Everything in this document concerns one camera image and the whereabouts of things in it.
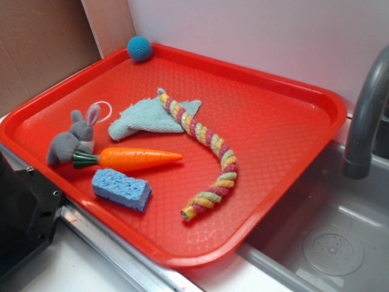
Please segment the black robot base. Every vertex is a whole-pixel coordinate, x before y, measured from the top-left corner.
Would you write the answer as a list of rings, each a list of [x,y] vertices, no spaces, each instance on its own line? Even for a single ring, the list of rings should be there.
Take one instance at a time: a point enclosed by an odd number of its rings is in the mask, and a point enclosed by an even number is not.
[[[37,170],[14,170],[1,156],[1,280],[53,240],[63,192]]]

